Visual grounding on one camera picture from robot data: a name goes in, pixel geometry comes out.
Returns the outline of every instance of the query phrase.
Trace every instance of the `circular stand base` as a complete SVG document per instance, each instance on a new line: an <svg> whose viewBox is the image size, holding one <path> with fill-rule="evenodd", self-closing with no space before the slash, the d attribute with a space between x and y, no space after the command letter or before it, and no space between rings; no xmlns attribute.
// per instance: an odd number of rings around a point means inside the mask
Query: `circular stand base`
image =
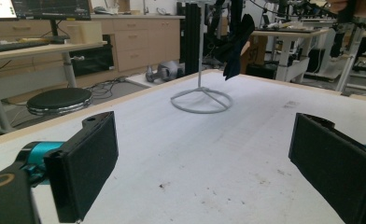
<svg viewBox="0 0 366 224"><path fill-rule="evenodd" d="M190 109L190 108L186 108L182 105L179 105L178 102L176 101L176 98L178 98L180 96L187 95L187 94L195 92L195 91L203 92L205 95L210 97L212 100L216 101L220 105L220 107L217 108L217 109L212 109L212 110ZM211 93L224 97L227 100L227 104L223 103L222 101L220 101L219 99L214 97ZM220 92L220 91L213 91L213 90L210 90L206 87L199 87L199 88L194 89L194 90L182 91L182 92L176 94L175 96L171 97L171 103L176 108L181 109L181 110L186 111L186 112L195 113L195 114L215 114L215 113L219 113L219 112L225 111L228 108L230 108L232 106L232 98L226 93L223 93L223 92Z"/></svg>

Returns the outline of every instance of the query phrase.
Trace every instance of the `cabinet drawer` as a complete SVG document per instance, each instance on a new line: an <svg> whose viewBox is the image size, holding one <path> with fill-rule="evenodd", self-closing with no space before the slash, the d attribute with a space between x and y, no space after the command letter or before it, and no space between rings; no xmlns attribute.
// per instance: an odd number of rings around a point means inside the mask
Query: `cabinet drawer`
<svg viewBox="0 0 366 224"><path fill-rule="evenodd" d="M116 19L113 20L114 30L147 30L148 21L139 19Z"/></svg>
<svg viewBox="0 0 366 224"><path fill-rule="evenodd" d="M0 36L41 36L51 31L49 21L0 21Z"/></svg>
<svg viewBox="0 0 366 224"><path fill-rule="evenodd" d="M116 32L116 51L128 49L143 49L148 47L148 31L120 31Z"/></svg>
<svg viewBox="0 0 366 224"><path fill-rule="evenodd" d="M133 49L117 53L119 71L148 65L148 49Z"/></svg>

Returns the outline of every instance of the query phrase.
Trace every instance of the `stool seat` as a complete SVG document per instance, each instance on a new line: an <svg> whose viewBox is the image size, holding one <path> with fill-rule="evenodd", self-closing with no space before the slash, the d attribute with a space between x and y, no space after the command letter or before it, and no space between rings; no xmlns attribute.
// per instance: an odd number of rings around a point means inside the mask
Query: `stool seat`
<svg viewBox="0 0 366 224"><path fill-rule="evenodd" d="M90 91L81 88L63 88L42 92L26 103L34 115L62 115L87 107L92 102Z"/></svg>

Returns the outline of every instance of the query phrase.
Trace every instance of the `metal stand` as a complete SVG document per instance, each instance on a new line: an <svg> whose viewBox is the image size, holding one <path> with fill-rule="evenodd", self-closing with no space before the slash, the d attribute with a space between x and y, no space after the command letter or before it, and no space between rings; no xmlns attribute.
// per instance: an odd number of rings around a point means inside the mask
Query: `metal stand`
<svg viewBox="0 0 366 224"><path fill-rule="evenodd" d="M204 47L204 14L205 14L205 4L215 4L216 0L197 0L197 1L193 1L193 0L178 0L178 2L185 2L185 3L195 3L198 5L198 7L201 8L201 23L200 23L200 57L199 57L199 66L198 66L198 88L193 89L193 90L188 90L188 91L182 91L176 95L174 95L173 97L171 97L171 103L172 105L174 105L176 108L181 109L183 111L186 112L190 112L190 113L197 113L197 114L214 114L214 113L218 113L218 112L222 112L227 110L228 108L230 108L232 106L232 98L223 92L220 91L213 91L207 87L203 87L201 86L201 73L202 73L202 65L203 65L203 47ZM206 96L208 96L210 99L212 99L213 101L217 102L219 105L219 108L217 109L211 109L211 110L199 110L199 109L191 109L191 108L186 108L183 105L180 105L176 99L187 95L189 93L192 92L202 92L203 94L205 94Z"/></svg>

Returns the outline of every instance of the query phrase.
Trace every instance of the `chair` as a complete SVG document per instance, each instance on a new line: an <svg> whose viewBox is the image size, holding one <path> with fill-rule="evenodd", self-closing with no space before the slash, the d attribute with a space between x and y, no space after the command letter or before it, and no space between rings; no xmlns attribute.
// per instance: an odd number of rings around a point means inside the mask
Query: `chair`
<svg viewBox="0 0 366 224"><path fill-rule="evenodd" d="M29 113L39 116L63 115L89 106L92 94L81 88L63 88L42 92L26 103Z"/></svg>

